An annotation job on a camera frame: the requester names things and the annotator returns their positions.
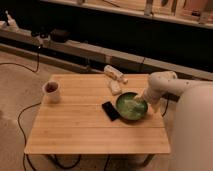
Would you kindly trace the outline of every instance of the black cable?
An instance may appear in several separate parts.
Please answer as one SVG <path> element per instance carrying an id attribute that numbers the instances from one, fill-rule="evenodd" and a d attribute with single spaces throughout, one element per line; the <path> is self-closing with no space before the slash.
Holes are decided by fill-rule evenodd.
<path id="1" fill-rule="evenodd" d="M 110 160 L 110 155 L 107 156 L 107 160 L 106 160 L 106 163 L 105 163 L 105 166 L 104 166 L 104 171 L 106 171 L 106 169 L 107 169 L 109 160 Z"/>
<path id="2" fill-rule="evenodd" d="M 27 138 L 26 138 L 26 134 L 25 134 L 25 132 L 24 132 L 24 129 L 22 128 L 21 123 L 20 123 L 21 116 L 22 116 L 22 114 L 23 114 L 26 110 L 28 110 L 28 109 L 30 109 L 30 108 L 32 108 L 32 107 L 36 107 L 36 106 L 38 106 L 38 105 L 40 105 L 40 104 L 41 104 L 41 102 L 36 103 L 36 104 L 34 104 L 34 105 L 31 105 L 31 106 L 28 106 L 28 107 L 24 108 L 24 109 L 19 113 L 19 115 L 18 115 L 18 126 L 19 126 L 19 128 L 20 128 L 20 130 L 21 130 L 21 132 L 22 132 L 22 134 L 23 134 L 23 137 L 24 137 L 24 146 L 26 146 Z M 35 169 L 35 167 L 33 166 L 33 164 L 32 164 L 32 162 L 31 162 L 31 160 L 30 160 L 30 158 L 29 158 L 28 155 L 27 155 L 27 161 L 28 161 L 30 167 L 32 168 L 32 170 L 33 170 L 33 171 L 36 171 L 36 169 Z M 23 154 L 23 168 L 24 168 L 25 171 L 27 170 L 27 169 L 26 169 L 26 166 L 25 166 L 25 154 Z"/>
<path id="3" fill-rule="evenodd" d="M 110 4 L 110 5 L 115 6 L 115 7 L 121 8 L 119 5 L 117 5 L 117 4 L 113 3 L 113 2 L 109 2 L 107 0 L 103 0 L 103 2 L 106 2 L 106 3 Z"/>
<path id="4" fill-rule="evenodd" d="M 144 65 L 144 62 L 146 60 L 146 57 L 143 57 L 143 61 L 141 62 L 140 66 L 139 66 L 139 72 L 141 72 L 142 68 L 143 68 L 143 65 Z"/>
<path id="5" fill-rule="evenodd" d="M 78 165 L 78 163 L 81 161 L 81 155 L 78 155 L 78 159 L 71 166 L 64 166 L 64 165 L 62 165 L 60 163 L 57 155 L 54 155 L 54 158 L 52 158 L 51 161 L 53 162 L 53 164 L 55 164 L 56 166 L 58 166 L 60 169 L 68 170 L 68 169 L 73 169 L 74 167 L 76 167 Z"/>
<path id="6" fill-rule="evenodd" d="M 27 69 L 27 70 L 33 72 L 33 73 L 37 73 L 37 72 L 38 72 L 38 69 L 39 69 L 39 63 L 40 63 L 40 56 L 39 56 L 39 54 L 40 54 L 41 48 L 42 48 L 42 46 L 39 46 L 39 47 L 38 47 L 37 65 L 36 65 L 36 69 L 35 69 L 35 70 L 33 70 L 33 69 L 31 69 L 31 68 L 28 68 L 28 67 L 26 67 L 26 66 L 24 66 L 24 65 L 22 65 L 22 64 L 17 64 L 17 63 L 12 63 L 12 62 L 4 62 L 4 63 L 0 63 L 0 65 L 16 65 L 16 66 L 20 66 L 20 67 L 22 67 L 22 68 L 25 68 L 25 69 Z"/>
<path id="7" fill-rule="evenodd" d="M 168 97 L 167 97 L 167 102 L 166 102 L 165 111 L 163 112 L 162 117 L 164 117 L 164 116 L 166 115 L 166 112 L 167 112 L 168 107 L 169 107 L 169 94 L 168 94 Z"/>

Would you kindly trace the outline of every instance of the wall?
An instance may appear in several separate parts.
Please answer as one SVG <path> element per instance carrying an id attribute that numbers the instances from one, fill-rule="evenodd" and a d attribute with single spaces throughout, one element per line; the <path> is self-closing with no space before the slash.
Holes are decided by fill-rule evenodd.
<path id="1" fill-rule="evenodd" d="M 39 0 L 1 0 L 1 19 L 5 19 L 6 9 L 24 29 L 67 29 L 74 40 L 213 71 L 213 30 L 210 29 Z"/>

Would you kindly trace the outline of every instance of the table leg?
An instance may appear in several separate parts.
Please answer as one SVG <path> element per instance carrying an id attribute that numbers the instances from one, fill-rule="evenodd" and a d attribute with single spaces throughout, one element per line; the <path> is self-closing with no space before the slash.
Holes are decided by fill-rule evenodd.
<path id="1" fill-rule="evenodd" d="M 142 167 L 146 167 L 154 156 L 155 156 L 154 154 L 148 154 L 146 159 L 142 163 Z"/>

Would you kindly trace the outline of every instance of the cup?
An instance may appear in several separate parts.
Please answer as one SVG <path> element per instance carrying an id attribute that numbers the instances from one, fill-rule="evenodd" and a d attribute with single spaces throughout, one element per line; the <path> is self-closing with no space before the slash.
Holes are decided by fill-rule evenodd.
<path id="1" fill-rule="evenodd" d="M 49 81 L 42 87 L 43 93 L 49 98 L 50 102 L 58 103 L 60 101 L 60 87 L 55 81 Z"/>

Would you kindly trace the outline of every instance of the white object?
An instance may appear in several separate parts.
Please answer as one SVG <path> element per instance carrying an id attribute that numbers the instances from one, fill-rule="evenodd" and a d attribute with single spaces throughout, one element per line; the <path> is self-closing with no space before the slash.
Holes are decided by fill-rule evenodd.
<path id="1" fill-rule="evenodd" d="M 121 94 L 122 89 L 117 81 L 110 81 L 109 82 L 109 89 L 113 96 Z"/>
<path id="2" fill-rule="evenodd" d="M 183 92 L 200 84 L 212 84 L 210 81 L 177 79 L 174 72 L 156 72 L 149 76 L 149 86 L 144 90 L 142 99 L 151 104 L 157 103 L 166 92 L 181 96 Z"/>
<path id="3" fill-rule="evenodd" d="M 8 11 L 5 11 L 6 15 L 7 15 L 7 19 L 8 19 L 8 24 L 9 24 L 9 29 L 11 29 L 12 31 L 18 31 L 19 27 L 18 24 L 16 23 L 16 20 L 13 19 L 10 14 L 8 13 Z"/>
<path id="4" fill-rule="evenodd" d="M 177 103 L 170 171 L 213 170 L 213 86 L 186 90 Z"/>
<path id="5" fill-rule="evenodd" d="M 42 87 L 43 93 L 49 98 L 50 102 L 58 103 L 60 101 L 60 87 L 55 81 L 49 81 Z"/>
<path id="6" fill-rule="evenodd" d="M 124 74 L 110 65 L 104 67 L 104 73 L 114 80 L 123 82 L 124 84 L 128 83 L 128 79 L 124 78 Z"/>
<path id="7" fill-rule="evenodd" d="M 212 171 L 213 82 L 149 76 L 142 98 L 156 103 L 166 91 L 180 97 L 174 118 L 170 171 Z"/>
<path id="8" fill-rule="evenodd" d="M 5 21 L 0 21 L 0 28 L 7 27 L 7 23 Z"/>

